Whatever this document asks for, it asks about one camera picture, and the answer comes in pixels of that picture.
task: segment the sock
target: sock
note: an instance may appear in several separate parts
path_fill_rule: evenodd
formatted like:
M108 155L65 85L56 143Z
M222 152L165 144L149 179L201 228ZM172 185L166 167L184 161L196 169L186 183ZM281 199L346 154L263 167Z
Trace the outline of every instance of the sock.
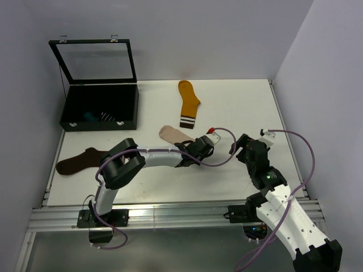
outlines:
M86 168L99 167L101 157L105 152L93 147L87 148L82 154L57 163L56 170L61 175L69 176Z
M181 80L178 84L178 89L181 98L183 99L183 106L181 107L180 114L180 127L193 129L200 101L195 96L193 85L189 81Z
M172 126L163 126L160 129L159 136L160 138L171 144L182 143L185 141L192 141L192 142L195 141L195 139L182 133L179 129L174 129Z

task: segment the striped sock cuff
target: striped sock cuff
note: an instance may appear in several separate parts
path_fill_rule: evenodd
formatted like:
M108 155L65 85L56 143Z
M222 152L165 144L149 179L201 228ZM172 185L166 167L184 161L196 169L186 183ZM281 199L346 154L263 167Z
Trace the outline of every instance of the striped sock cuff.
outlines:
M195 118L190 116L181 115L180 116L180 127L186 129L193 129L195 124Z

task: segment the beige sock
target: beige sock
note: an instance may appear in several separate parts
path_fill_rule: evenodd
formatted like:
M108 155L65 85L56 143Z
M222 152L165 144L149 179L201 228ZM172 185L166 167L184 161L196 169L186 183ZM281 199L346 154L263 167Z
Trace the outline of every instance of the beige sock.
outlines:
M195 139L182 133L179 129L174 129L172 126L163 126L159 131L159 136L168 143L182 143L184 141L195 141Z

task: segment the red connector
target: red connector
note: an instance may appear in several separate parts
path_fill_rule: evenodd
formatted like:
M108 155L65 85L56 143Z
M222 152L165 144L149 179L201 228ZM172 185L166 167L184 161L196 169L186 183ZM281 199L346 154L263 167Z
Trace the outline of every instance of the red connector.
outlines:
M211 134L211 133L213 133L214 131L215 131L215 129L214 129L213 127L211 127L210 129L208 129L207 134Z

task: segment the cable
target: cable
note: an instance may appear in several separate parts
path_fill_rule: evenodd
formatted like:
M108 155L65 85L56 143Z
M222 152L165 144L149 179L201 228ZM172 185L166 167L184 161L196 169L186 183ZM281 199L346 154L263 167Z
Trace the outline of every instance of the cable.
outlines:
M258 248L255 248L253 250L251 250L250 252L248 252L246 255L244 255L241 259L238 260L238 262L236 263L236 265L234 266L234 270L236 270L238 268L238 266L240 265L241 262L243 262L244 259L246 259L249 255L253 254L253 252L259 250L261 247L265 247L266 245L270 245L273 242L275 242L277 240L277 237L275 236L271 241L264 243L264 245L259 246Z
M200 161L200 160L198 160L198 159L196 159L196 158L194 158L192 155L190 155L190 154L188 154L188 153L186 153L186 152L184 152L184 151L181 151L181 150L174 150L174 149L172 149L172 150L169 150L168 148L165 148L165 149L149 149L149 150L146 150L146 149L139 149L139 148L135 148L135 149L129 149L129 150L125 150L125 151L122 151L122 152L120 152L120 153L118 153L118 154L116 154L116 155L114 155L114 156L112 156L111 158L109 158L108 160L106 160L101 166L100 166L100 168L97 170L97 173L96 173L96 176L95 176L95 178L96 178L96 181L98 181L98 183L99 183L99 186L98 186L98 189L97 189L97 192L96 192L96 196L95 196L95 198L94 198L94 205L93 205L93 210L94 210L94 214L95 214L95 216L97 217L97 219L102 223L102 224L104 224L106 227L109 227L109 228L112 228L113 229L113 231L117 231L117 232L119 232L119 233L121 233L124 237L125 237L125 241L122 243L122 244L120 244L120 245L118 245L118 246L97 246L97 245L95 245L95 244L92 244L94 247L96 247L96 248L98 248L98 249L105 249L105 250L111 250L111 249L117 249L117 248L121 248L121 247L123 247L126 243L127 243L127 241L128 241L128 236L127 236L127 234L124 232L124 231L122 231L122 230L120 230L120 229L118 229L118 228L116 228L116 227L114 227L114 226L112 226L112 225L110 225L110 224L108 224L107 222L105 222L100 216L99 216L99 214L97 213L97 211L96 211L96 203L97 203L97 199L98 199L98 196L99 196L99 194L100 194L100 192L101 192L101 188L102 188L102 186L103 186L103 182L102 182L102 180L100 180L100 178L98 177L100 174L101 174L101 171L103 170L103 168L105 168L106 167L106 165L108 164L108 163L110 163L111 161L113 161L114 159L116 159L116 158L119 158L119 157L121 157L121 156L123 156L123 155L125 155L125 154L128 154L128 153L131 153L131 152L176 152L176 153L180 153L180 154L182 154L182 155L185 155L185 156L187 156L187 157L189 157L189 158L191 158L192 160L194 160L195 162L197 162L197 163L199 163L199 164L201 164L201 165L204 165L204 166L208 166L208 167L217 167L217 166L221 166L221 165L224 165L224 164L226 164L227 162L229 162L232 158L233 158L233 156L234 156L234 154L235 154L235 152L236 152L236 149L237 149L237 140L236 140L236 137L235 137L235 135L232 133L232 131L230 131L229 129L225 129L225 128L223 128L223 127L215 127L214 128L214 130L224 130L224 131L226 131L226 132L228 132L229 134L231 134L231 136L232 136L232 138L233 138L233 142L234 142L234 144L233 144L233 152L232 152L232 154L228 157L228 159L226 159L225 161L223 161L222 163L218 163L218 164L209 164L209 163L204 163L204 162L202 162L202 161Z
M89 194L86 198L85 198L85 201L83 201L83 204L82 204L82 209L85 207L85 203L86 203L86 200L89 199L89 197L94 197L93 194Z
M310 153L311 153L311 158L312 158L312 161L313 161L313 165L311 167L311 171L310 171L310 174L309 176L306 178L306 180L299 186L297 186L290 194L290 196L293 196L300 188L304 187L306 184L309 183L309 181L311 180L311 177L313 176L313 173L314 173L314 170L315 170L315 155L314 155L314 152L313 152L313 148L311 147L311 145L309 144L309 142L303 137L301 136L300 134L294 132L294 131L291 131L291 130L282 130L282 129L269 129L268 132L285 132L285 133L290 133L290 134L294 134L298 137L300 137L305 143L306 145L308 146L309 150L310 150ZM288 200L288 204L287 204L287 207L286 207L286 210L284 212L284 214L282 215L279 223L277 224L276 228L272 231L271 235L268 236L265 240L265 243L257 248L257 249L254 249L253 251L247 253L245 256L243 256L238 262L237 262L237 265L235 267L235 272L242 272L243 270L245 270L246 268L248 268L252 263L253 261L261 254L262 250L264 250L264 248L270 244L270 241L272 240L272 237L275 236L276 232L278 231L278 229L281 227L282 223L284 222L285 218L287 217L288 215L288 212L290 210L290 206L291 206L291 199ZM258 250L255 255L252 256L252 258L246 262L240 269L237 268L237 266L245 259L247 258L247 256L249 256L250 254L252 254L252 252L254 252L255 250Z

